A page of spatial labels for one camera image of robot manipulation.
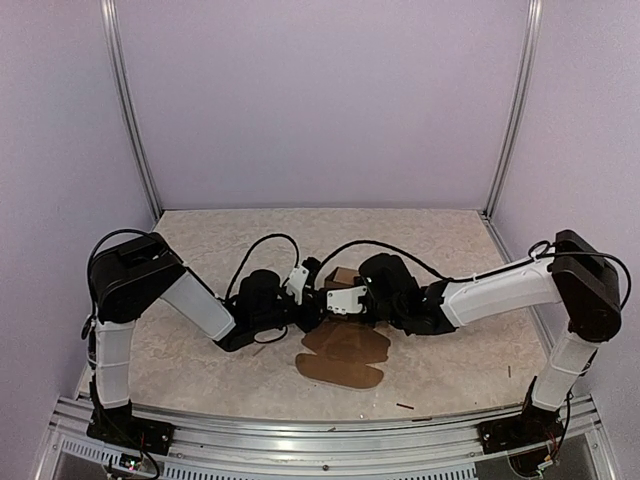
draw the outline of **metal rail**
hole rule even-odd
[[[122,116],[124,118],[127,134],[131,142],[133,156],[136,162],[145,197],[151,209],[154,220],[157,222],[162,216],[162,204],[158,195],[153,175],[147,161],[147,156],[142,144],[138,121],[131,100],[129,83],[127,81],[127,70],[125,68],[124,56],[122,54],[122,41],[120,40],[120,30],[118,28],[118,13],[115,0],[100,0],[102,9],[102,22],[107,39],[111,67],[116,82],[116,93],[120,100]]]
[[[516,90],[511,103],[509,121],[507,123],[507,131],[502,142],[500,158],[493,177],[493,182],[491,183],[487,204],[483,211],[489,219],[493,217],[498,206],[498,201],[500,200],[500,195],[502,194],[504,183],[507,178],[509,165],[513,157],[513,150],[516,144],[518,130],[520,128],[520,123],[524,113],[524,106],[527,100],[527,92],[529,91],[529,81],[531,79],[533,60],[535,58],[536,47],[538,45],[541,18],[542,0],[530,0],[525,39],[522,47],[522,56],[520,57],[520,67],[518,68]]]
[[[92,410],[87,399],[58,401],[49,424],[50,458],[43,461],[38,480],[51,478],[47,473],[55,468],[64,445],[67,453],[78,454],[73,448],[81,450],[84,458],[96,463],[106,463],[109,455],[136,453],[87,438]],[[165,478],[193,480],[199,474],[215,472],[221,478],[337,480],[354,476],[404,479],[445,471],[475,471],[469,470],[470,465],[505,455],[483,454],[478,424],[519,410],[519,406],[512,406],[432,419],[359,422],[252,420],[137,406],[135,414],[176,426],[169,455],[155,456]],[[575,399],[568,437],[592,432],[599,426],[591,397]]]

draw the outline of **purple wall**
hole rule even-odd
[[[640,280],[640,3],[545,1],[524,122],[496,224],[512,253],[570,227]],[[640,295],[585,378],[628,480],[640,478]],[[554,335],[565,315],[544,316]]]
[[[149,228],[98,2],[0,6],[0,465],[24,479],[84,365],[85,262]]]
[[[527,0],[118,5],[167,208],[480,208]]]

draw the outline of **speckled beige surface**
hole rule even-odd
[[[480,272],[502,263],[472,211],[167,212],[157,230],[220,294],[247,248],[260,236],[276,231],[296,238],[303,258],[322,258],[346,241],[369,238],[398,245],[446,275]],[[335,265],[357,268],[378,251],[375,247],[347,250],[320,277]],[[256,249],[244,275],[269,268],[284,278],[293,259],[285,241],[271,240]],[[433,280],[419,267],[409,268],[421,284]],[[296,327],[279,343],[225,353],[167,304],[156,302],[138,321],[134,334],[131,397],[136,403],[158,407],[253,418],[424,417],[520,402],[545,361],[526,311],[488,318],[437,337],[407,337],[387,325],[377,329],[391,339],[389,360],[374,365],[384,371],[384,379],[371,390],[355,391],[314,383],[297,372],[295,357],[306,349]],[[86,391],[86,378],[83,384],[81,390]]]

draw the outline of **cardboard piece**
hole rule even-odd
[[[357,270],[345,267],[336,267],[333,272],[324,279],[325,288],[351,288],[355,285],[356,277],[360,274]]]
[[[368,325],[327,319],[302,339],[317,355],[356,363],[382,363],[391,341]]]
[[[384,373],[364,363],[344,362],[331,358],[300,353],[296,357],[296,368],[307,378],[343,385],[349,378],[351,388],[373,388],[382,381]]]
[[[354,286],[358,271],[338,267],[325,279],[325,288]],[[370,363],[382,363],[389,357],[391,341],[371,325],[358,323],[358,315],[331,315],[318,328],[302,339],[302,344],[315,353],[301,353],[296,368],[313,380],[364,389],[378,385],[384,372]]]

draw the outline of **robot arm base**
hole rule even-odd
[[[167,456],[175,427],[167,422],[134,417],[131,402],[121,407],[104,408],[97,402],[94,381],[90,383],[90,391],[95,408],[87,436],[112,445]]]
[[[558,438],[562,435],[560,409],[555,411],[535,407],[531,402],[531,394],[536,378],[531,382],[522,411],[513,417],[499,418],[482,422],[478,433],[485,454],[514,450],[536,443],[546,442],[550,436]]]

